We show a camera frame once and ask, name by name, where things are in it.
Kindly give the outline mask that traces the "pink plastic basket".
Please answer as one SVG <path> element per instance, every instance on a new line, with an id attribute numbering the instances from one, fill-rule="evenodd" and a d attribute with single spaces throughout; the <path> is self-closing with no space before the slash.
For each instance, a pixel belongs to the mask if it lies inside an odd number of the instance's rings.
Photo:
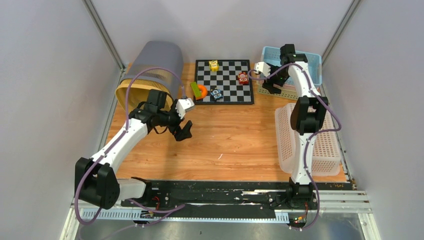
<path id="1" fill-rule="evenodd" d="M 277 79 L 277 80 L 257 80 L 256 81 L 260 86 L 262 86 L 263 83 L 272 83 L 275 87 L 281 89 L 281 92 L 283 90 L 290 90 L 290 91 L 297 91 L 297 88 L 294 84 L 288 84 L 288 81 L 286 81 L 283 85 L 281 85 L 282 80 L 281 79 Z"/>

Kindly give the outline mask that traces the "light blue plastic basket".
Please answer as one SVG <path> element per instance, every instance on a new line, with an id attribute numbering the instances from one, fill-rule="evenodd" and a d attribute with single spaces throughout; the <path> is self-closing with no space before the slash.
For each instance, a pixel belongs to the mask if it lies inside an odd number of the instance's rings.
<path id="1" fill-rule="evenodd" d="M 322 85 L 322 57 L 319 54 L 304 52 L 304 51 L 295 51 L 296 54 L 305 54 L 308 60 L 308 71 L 311 77 L 311 80 L 315 87 Z M 261 54 L 261 61 L 267 63 L 268 65 L 273 65 L 280 67 L 280 48 L 264 46 Z"/>

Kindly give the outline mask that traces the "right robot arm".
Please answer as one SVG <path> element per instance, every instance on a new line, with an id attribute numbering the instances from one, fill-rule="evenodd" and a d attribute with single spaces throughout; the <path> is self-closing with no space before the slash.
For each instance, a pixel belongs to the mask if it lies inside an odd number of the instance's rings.
<path id="1" fill-rule="evenodd" d="M 263 74 L 262 87 L 271 94 L 279 94 L 288 78 L 295 86 L 298 98 L 290 115 L 290 127 L 297 142 L 285 202 L 290 208 L 298 209 L 314 199 L 316 184 L 310 166 L 316 136 L 323 127 L 329 102 L 321 97 L 311 80 L 307 56 L 297 53 L 292 43 L 283 45 L 279 52 L 280 66 L 261 62 L 255 65 L 255 70 Z"/>

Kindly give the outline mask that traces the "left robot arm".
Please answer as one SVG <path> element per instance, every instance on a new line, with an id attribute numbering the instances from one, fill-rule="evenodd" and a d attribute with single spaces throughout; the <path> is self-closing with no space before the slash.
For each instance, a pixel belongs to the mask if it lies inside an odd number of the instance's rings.
<path id="1" fill-rule="evenodd" d="M 180 124 L 185 114 L 195 107 L 188 97 L 173 100 L 165 109 L 169 94 L 150 90 L 147 99 L 140 102 L 127 116 L 120 131 L 101 150 L 90 158 L 80 158 L 75 164 L 75 201 L 80 200 L 101 209 L 110 209 L 117 201 L 134 199 L 140 206 L 153 201 L 150 181 L 131 177 L 118 179 L 116 172 L 131 150 L 157 127 L 164 127 L 177 142 L 192 137 L 193 123 Z"/>

